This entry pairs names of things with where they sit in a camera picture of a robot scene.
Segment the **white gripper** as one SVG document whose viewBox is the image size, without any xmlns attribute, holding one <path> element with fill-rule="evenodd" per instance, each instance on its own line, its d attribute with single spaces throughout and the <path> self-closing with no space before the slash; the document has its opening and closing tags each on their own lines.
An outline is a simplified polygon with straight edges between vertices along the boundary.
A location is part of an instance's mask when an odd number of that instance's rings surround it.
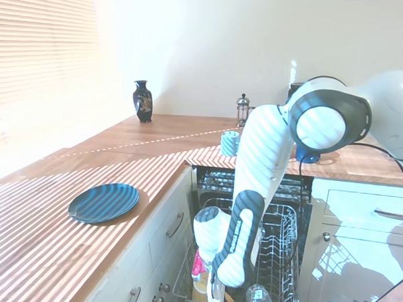
<svg viewBox="0 0 403 302">
<path fill-rule="evenodd" d="M 225 302 L 225 286 L 219 280 L 212 264 L 209 265 L 207 299 L 208 302 Z"/>
</svg>

